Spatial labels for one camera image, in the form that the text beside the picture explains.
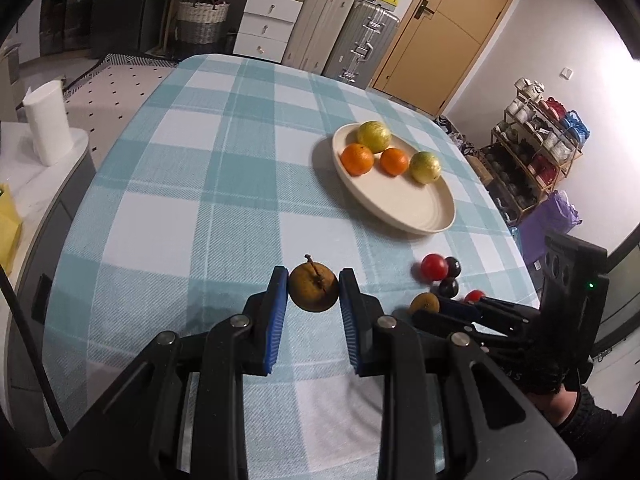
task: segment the white plate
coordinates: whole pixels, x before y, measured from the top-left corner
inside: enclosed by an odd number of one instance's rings
[[[391,177],[376,163],[361,176],[351,176],[340,162],[340,154],[352,142],[358,142],[359,124],[347,124],[334,133],[332,150],[335,168],[352,195],[375,216],[389,225],[414,234],[434,234],[451,227],[456,205],[443,177],[433,184],[418,184],[409,171]],[[409,158],[418,152],[399,137],[392,136],[392,148],[400,148]]]

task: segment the red cherry tomato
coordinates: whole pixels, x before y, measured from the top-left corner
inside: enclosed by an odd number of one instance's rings
[[[449,273],[449,264],[439,254],[427,254],[420,265],[422,275],[432,282],[444,280]]]
[[[480,301],[480,298],[484,298],[486,294],[482,290],[472,290],[465,296],[465,303],[475,303]]]

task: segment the gray suitcase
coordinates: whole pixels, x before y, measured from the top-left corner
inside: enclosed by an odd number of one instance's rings
[[[282,64],[321,74],[354,0],[305,0]]]
[[[399,19],[356,1],[324,68],[324,76],[365,89],[398,30]]]

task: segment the plaid tablecloth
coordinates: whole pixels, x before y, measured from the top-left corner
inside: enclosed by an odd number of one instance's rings
[[[437,152],[455,224],[417,237],[364,210],[338,179],[330,139],[382,120]],[[424,291],[425,254],[462,263],[461,295],[537,298],[490,197],[427,117],[333,80],[256,60],[182,62],[129,123],[97,173],[56,272],[44,360],[69,423],[158,332],[207,331],[304,254],[387,313]],[[353,375],[338,306],[292,303],[268,378],[245,379],[250,477],[375,478],[382,393]]]

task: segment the small round fruit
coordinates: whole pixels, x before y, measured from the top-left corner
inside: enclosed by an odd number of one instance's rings
[[[305,254],[306,264],[291,271],[287,288],[291,301],[307,312],[324,312],[338,301],[338,279],[331,269]]]
[[[447,256],[445,260],[447,261],[447,265],[449,266],[447,278],[457,278],[460,275],[460,272],[462,272],[462,266],[460,266],[460,262],[453,256]]]
[[[432,184],[442,172],[438,157],[431,152],[418,152],[412,156],[409,169],[411,176],[420,184]]]
[[[340,156],[340,162],[351,176],[368,173],[374,161],[371,150],[362,144],[349,144]]]
[[[440,311],[440,300],[431,292],[418,294],[409,306],[409,314],[413,314],[417,310],[426,310],[432,314],[437,314]]]
[[[485,296],[486,294],[482,290],[472,290],[465,296],[465,303],[475,303]]]
[[[455,298],[460,291],[460,286],[455,278],[445,278],[438,286],[438,293],[445,298]]]
[[[447,277],[449,266],[439,254],[427,254],[420,264],[422,275],[432,282],[439,282]]]
[[[380,155],[380,166],[391,176],[402,175],[409,167],[409,157],[398,148],[387,148]]]
[[[368,121],[358,128],[358,142],[367,146],[373,153],[381,153],[389,147],[391,132],[383,123]]]

